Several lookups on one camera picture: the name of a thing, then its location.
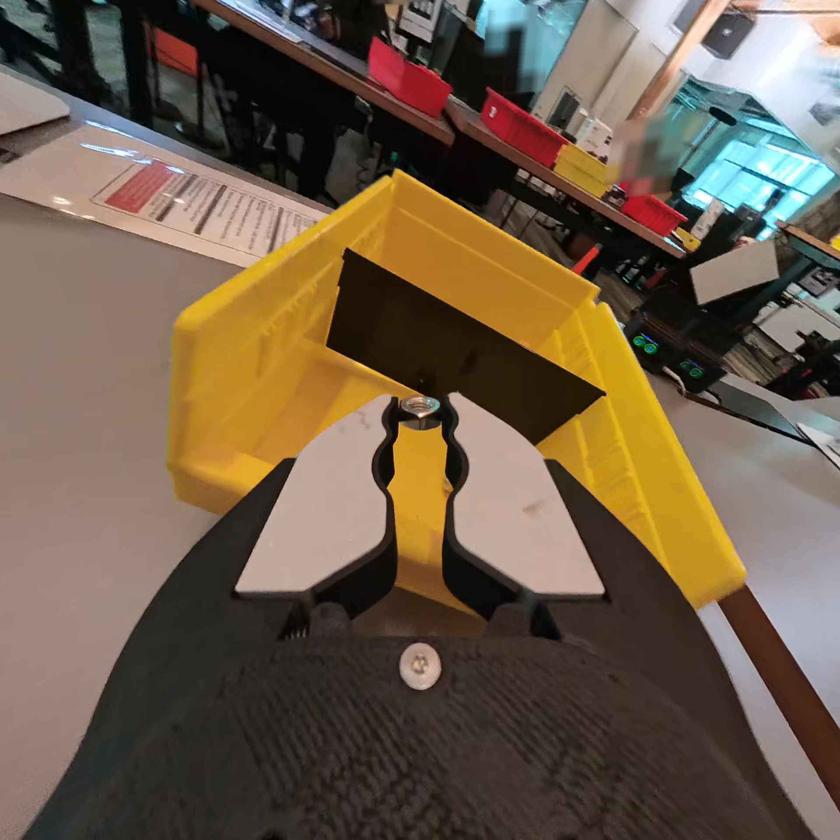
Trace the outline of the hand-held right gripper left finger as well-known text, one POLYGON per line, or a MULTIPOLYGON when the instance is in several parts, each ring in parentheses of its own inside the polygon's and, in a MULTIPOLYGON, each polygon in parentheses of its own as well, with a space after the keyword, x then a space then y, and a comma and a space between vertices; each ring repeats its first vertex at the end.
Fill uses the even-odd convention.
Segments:
POLYGON ((396 582, 393 447, 398 403, 378 396, 329 426, 294 459, 238 578, 242 599, 276 598, 349 618, 396 582))

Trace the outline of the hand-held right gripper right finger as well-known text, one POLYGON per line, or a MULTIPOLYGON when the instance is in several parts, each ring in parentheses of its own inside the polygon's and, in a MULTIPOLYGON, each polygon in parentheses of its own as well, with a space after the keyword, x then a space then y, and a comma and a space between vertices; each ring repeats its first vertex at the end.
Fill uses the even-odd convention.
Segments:
POLYGON ((447 445, 442 571, 451 594, 490 620, 518 603, 533 615, 556 601, 606 593, 552 477, 517 430, 453 392, 444 401, 447 445))

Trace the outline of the steel hex nut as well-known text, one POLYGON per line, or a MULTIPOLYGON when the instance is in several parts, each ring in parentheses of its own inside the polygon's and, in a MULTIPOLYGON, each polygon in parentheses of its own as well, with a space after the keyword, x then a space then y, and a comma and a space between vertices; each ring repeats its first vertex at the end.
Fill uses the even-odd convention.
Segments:
POLYGON ((435 429, 442 423, 442 418, 441 402, 432 396, 411 395, 399 402, 397 420, 413 431, 435 429))

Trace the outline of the yellow plastic bin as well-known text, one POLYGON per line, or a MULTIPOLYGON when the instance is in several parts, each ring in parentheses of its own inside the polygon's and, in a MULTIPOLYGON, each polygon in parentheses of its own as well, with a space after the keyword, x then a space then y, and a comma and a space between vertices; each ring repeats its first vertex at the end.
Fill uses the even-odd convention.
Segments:
POLYGON ((538 451, 696 609, 743 587, 735 547, 597 286, 401 171, 176 320, 167 465, 180 500, 223 515, 342 417, 420 392, 327 347, 346 249, 604 391, 550 426, 538 451))
POLYGON ((560 149, 553 171, 560 178, 596 198, 602 198, 613 188, 613 183, 607 178, 607 164, 572 143, 567 143, 560 149))

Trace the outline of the grey desk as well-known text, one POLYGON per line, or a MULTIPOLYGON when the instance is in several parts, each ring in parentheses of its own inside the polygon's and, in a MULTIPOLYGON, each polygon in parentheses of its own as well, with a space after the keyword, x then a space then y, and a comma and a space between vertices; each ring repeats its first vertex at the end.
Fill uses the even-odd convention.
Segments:
MULTIPOLYGON (((35 590, 69 597, 50 637, 62 644, 92 606, 70 580, 86 572, 81 529, 91 548, 101 531, 118 553, 152 548, 148 522, 109 506, 138 500, 165 366, 172 384, 172 347, 137 333, 161 283, 121 255, 106 292, 88 281, 108 250, 78 257, 75 276, 9 287, 38 289, 2 361, 3 413, 26 402, 31 524, 56 530, 35 590)), ((282 460, 152 597, 26 838, 727 838, 742 807, 752 820, 702 696, 718 677, 730 689, 714 645, 662 564, 561 463, 545 458, 603 598, 486 620, 451 594, 447 396, 435 429, 398 423, 389 594, 356 618, 236 595, 301 451, 282 460)))

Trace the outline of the wooden standing desk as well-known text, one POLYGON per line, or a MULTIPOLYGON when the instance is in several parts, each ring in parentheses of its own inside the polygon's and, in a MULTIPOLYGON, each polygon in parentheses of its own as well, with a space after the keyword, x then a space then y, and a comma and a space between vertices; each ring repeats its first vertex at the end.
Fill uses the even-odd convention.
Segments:
POLYGON ((819 301, 838 292, 838 237, 829 243, 787 222, 779 222, 780 240, 793 257, 781 271, 780 281, 798 286, 806 297, 819 301))

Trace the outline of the black bin divider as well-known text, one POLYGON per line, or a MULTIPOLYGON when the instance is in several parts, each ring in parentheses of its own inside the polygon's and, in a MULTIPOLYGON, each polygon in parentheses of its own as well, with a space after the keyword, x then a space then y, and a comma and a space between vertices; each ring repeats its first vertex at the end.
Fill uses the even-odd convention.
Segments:
POLYGON ((606 395, 349 248, 327 346, 413 393, 460 393, 533 445, 606 395))

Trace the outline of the black power station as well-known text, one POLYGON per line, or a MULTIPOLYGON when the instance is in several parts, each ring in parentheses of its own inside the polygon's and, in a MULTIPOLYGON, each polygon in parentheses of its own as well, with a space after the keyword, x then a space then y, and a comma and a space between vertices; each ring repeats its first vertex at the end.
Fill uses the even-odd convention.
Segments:
POLYGON ((720 355, 646 310, 633 310, 623 333, 643 369, 670 379, 684 394, 706 392, 727 373, 720 355))

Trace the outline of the adjoining grey table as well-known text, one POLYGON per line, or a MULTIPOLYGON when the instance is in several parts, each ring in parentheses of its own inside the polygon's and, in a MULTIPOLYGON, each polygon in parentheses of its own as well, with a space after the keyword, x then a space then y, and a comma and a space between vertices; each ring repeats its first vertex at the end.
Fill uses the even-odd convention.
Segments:
MULTIPOLYGON (((751 594, 838 722, 838 469, 807 444, 649 380, 748 572, 751 594)), ((700 618, 793 805, 817 838, 838 838, 838 806, 722 607, 705 607, 700 618)))

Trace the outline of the grey tilted board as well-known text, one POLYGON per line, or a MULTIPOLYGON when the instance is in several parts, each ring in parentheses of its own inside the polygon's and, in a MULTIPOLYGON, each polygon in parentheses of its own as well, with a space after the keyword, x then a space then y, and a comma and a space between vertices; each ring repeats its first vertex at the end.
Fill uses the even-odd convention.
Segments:
POLYGON ((696 302, 705 306, 779 278, 774 242, 752 241, 689 271, 696 302))

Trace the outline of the red plastic bin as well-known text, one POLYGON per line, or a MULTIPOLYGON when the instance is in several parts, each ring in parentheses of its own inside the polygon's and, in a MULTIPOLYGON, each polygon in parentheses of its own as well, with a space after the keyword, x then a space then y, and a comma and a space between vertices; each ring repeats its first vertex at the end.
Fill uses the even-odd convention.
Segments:
POLYGON ((622 213, 661 237, 671 236, 687 217, 654 195, 628 196, 622 213))
POLYGON ((440 118, 453 90, 438 74, 412 63, 379 37, 371 40, 367 68, 372 81, 432 119, 440 118))
POLYGON ((480 120, 499 140, 549 169, 569 143, 555 128, 489 87, 480 120))

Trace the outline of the red-label laminated sheet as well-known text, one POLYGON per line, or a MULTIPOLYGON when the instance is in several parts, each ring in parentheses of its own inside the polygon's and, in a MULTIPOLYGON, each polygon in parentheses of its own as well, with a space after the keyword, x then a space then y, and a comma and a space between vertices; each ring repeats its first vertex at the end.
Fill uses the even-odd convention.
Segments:
POLYGON ((1 192, 242 268, 329 215, 90 121, 4 164, 1 192))

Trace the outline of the long wooden table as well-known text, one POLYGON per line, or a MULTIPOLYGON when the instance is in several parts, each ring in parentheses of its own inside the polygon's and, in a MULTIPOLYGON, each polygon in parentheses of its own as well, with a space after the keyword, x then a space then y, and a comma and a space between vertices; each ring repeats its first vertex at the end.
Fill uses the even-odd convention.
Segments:
POLYGON ((258 39, 297 64, 309 68, 333 85, 352 92, 361 100, 390 114, 399 123, 411 127, 436 143, 450 149, 457 138, 463 135, 516 169, 525 171, 531 179, 536 178, 552 186, 571 200, 608 219, 610 224, 642 239, 668 256, 676 259, 686 257, 687 253, 679 242, 671 237, 656 234, 614 206, 561 177, 517 145, 507 143, 495 134, 490 126, 483 123, 478 112, 459 101, 449 97, 442 103, 439 114, 427 114, 394 97, 389 90, 380 86, 370 76, 365 63, 339 49, 328 52, 329 44, 304 28, 285 24, 275 14, 261 12, 242 2, 197 1, 191 2, 191 5, 223 19, 227 24, 258 39))

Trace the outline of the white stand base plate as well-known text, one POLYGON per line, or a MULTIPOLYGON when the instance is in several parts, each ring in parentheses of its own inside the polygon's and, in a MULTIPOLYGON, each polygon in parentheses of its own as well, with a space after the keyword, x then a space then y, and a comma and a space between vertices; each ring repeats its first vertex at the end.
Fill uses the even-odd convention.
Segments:
POLYGON ((56 95, 1 72, 1 136, 65 119, 70 108, 56 95))

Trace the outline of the black wall speaker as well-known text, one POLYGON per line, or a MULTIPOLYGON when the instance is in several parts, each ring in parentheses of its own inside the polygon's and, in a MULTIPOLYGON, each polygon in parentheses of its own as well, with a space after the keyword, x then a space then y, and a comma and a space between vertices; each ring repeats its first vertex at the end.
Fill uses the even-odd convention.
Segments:
POLYGON ((701 41, 702 47, 716 60, 730 60, 751 34, 757 16, 740 10, 723 13, 701 41))

